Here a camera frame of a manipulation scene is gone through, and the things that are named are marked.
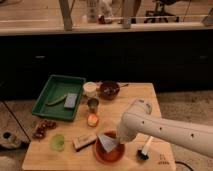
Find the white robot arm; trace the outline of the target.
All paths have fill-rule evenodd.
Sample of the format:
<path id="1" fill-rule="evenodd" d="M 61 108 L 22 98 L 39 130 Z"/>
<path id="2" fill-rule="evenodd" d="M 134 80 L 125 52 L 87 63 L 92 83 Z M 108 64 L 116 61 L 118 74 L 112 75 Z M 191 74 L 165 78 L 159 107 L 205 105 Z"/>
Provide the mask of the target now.
<path id="1" fill-rule="evenodd" d="M 150 103 L 136 99 L 122 114 L 118 140 L 131 142 L 142 133 L 213 158 L 213 126 L 164 119 L 151 111 Z"/>

